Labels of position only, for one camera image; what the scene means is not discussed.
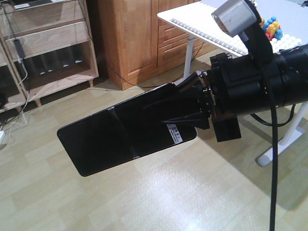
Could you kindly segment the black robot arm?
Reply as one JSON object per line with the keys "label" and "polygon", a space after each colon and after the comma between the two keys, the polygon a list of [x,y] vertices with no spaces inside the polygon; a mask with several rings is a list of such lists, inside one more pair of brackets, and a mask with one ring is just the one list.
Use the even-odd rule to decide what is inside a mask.
{"label": "black robot arm", "polygon": [[211,57],[211,68],[193,73],[180,84],[167,84],[167,96],[144,106],[151,120],[208,129],[217,141],[241,137],[237,117],[308,99],[308,47],[297,46],[273,54],[267,63],[250,55],[227,53]]}

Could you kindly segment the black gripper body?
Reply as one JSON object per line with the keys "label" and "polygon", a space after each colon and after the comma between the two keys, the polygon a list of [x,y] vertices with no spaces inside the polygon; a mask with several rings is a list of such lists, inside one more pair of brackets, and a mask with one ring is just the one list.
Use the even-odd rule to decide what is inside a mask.
{"label": "black gripper body", "polygon": [[238,116],[270,109],[264,77],[270,81],[276,106],[282,104],[282,77],[275,60],[257,65],[249,55],[231,58],[221,53],[210,58],[211,68],[204,80],[215,104],[210,107],[218,142],[239,139]]}

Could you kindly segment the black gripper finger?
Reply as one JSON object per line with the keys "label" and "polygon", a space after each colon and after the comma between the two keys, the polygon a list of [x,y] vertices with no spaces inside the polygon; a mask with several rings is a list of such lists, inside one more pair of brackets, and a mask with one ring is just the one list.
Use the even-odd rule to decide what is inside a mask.
{"label": "black gripper finger", "polygon": [[195,71],[191,73],[186,79],[184,79],[180,84],[176,86],[178,93],[202,93],[203,73],[200,71]]}
{"label": "black gripper finger", "polygon": [[209,111],[203,99],[191,94],[176,94],[143,107],[152,121],[209,129]]}

